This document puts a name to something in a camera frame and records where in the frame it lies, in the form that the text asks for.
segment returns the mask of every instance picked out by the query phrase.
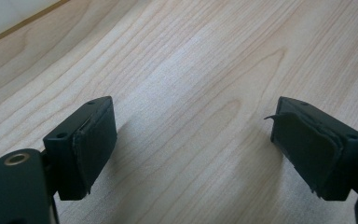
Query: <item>black plastic bracket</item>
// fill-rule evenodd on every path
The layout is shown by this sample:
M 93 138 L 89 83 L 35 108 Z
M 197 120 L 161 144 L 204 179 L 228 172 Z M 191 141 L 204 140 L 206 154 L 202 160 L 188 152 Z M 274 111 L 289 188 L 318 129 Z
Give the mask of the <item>black plastic bracket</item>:
M 46 150 L 0 158 L 0 223 L 59 223 L 53 195 L 81 200 L 117 141 L 112 98 L 82 105 L 44 139 Z
M 271 142 L 319 197 L 345 201 L 351 189 L 358 193 L 356 130 L 313 105 L 286 97 L 268 118 L 274 119 Z

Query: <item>hole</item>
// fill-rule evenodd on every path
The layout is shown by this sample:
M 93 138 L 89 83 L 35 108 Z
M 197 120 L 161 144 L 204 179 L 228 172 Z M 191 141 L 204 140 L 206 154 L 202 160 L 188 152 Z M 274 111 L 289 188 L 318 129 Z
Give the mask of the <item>hole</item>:
M 27 220 L 25 218 L 15 218 L 10 220 L 7 224 L 27 224 Z
M 348 133 L 347 136 L 351 139 L 357 139 L 357 136 L 351 133 Z
M 68 134 L 67 134 L 67 133 L 59 133 L 59 134 L 57 134 L 56 137 L 58 137 L 58 138 L 64 138 L 66 135 L 68 135 Z
M 10 156 L 9 158 L 5 159 L 5 165 L 17 165 L 20 164 L 30 158 L 28 153 L 18 153 Z

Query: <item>wooden table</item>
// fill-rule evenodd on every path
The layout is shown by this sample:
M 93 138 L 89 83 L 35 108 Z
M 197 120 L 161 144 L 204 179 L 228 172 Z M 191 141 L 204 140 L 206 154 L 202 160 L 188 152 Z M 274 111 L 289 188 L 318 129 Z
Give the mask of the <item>wooden table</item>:
M 70 1 L 0 40 L 0 157 L 104 95 L 117 146 L 62 223 L 355 222 L 263 118 L 284 95 L 358 130 L 358 1 Z

